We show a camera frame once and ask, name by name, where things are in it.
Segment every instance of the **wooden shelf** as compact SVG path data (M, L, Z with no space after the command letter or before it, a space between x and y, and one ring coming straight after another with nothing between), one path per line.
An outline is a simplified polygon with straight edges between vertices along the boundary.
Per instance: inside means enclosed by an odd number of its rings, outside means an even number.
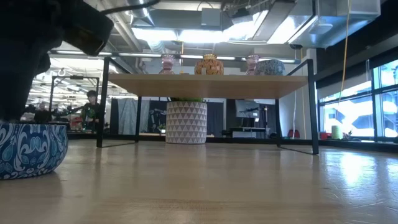
M305 86L307 77L112 73L109 81L137 96L279 99Z

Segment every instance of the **yellow cable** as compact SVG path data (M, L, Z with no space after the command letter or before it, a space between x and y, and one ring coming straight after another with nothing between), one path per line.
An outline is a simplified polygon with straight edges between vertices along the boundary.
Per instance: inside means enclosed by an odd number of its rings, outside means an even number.
M303 61L303 49L301 49L301 61ZM304 139L307 139L307 131L305 130L305 108L304 108L304 87L301 88L301 94L303 99L303 124L304 124Z
M346 77L346 63L347 63L347 46L348 46L348 26L349 26L349 13L351 12L351 0L348 0L348 13L347 13L347 27L346 27L346 45L344 49L344 65L343 65L343 80L341 81L341 91L340 91L340 96L338 98L338 104L337 107L340 105L341 101L341 93L343 92L344 88L344 79Z

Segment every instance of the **pink glass vase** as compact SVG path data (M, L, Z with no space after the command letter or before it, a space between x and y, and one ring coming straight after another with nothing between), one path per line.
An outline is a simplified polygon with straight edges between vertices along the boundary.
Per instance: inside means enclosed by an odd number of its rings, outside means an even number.
M245 75L254 75L254 69L256 67L257 62L259 61L260 56L258 55L249 55L246 57L246 63L248 64L248 70Z
M172 71L174 64L174 56L173 55L162 55L162 67L163 69L159 72L159 74L174 74Z

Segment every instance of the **wood grain surface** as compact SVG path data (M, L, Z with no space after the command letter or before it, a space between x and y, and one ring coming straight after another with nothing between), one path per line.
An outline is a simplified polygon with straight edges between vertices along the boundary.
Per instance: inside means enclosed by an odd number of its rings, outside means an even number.
M396 224L397 196L392 154L79 140L55 172L0 181L0 223Z
M109 74L137 96L279 99L307 84L302 76Z

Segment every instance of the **green plant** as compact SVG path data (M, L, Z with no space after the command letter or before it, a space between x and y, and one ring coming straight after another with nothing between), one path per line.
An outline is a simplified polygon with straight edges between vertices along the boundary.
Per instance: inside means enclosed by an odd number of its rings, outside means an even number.
M166 129L166 124L160 124L158 128L159 129Z
M189 97L170 97L172 102L203 102L203 98L189 98Z

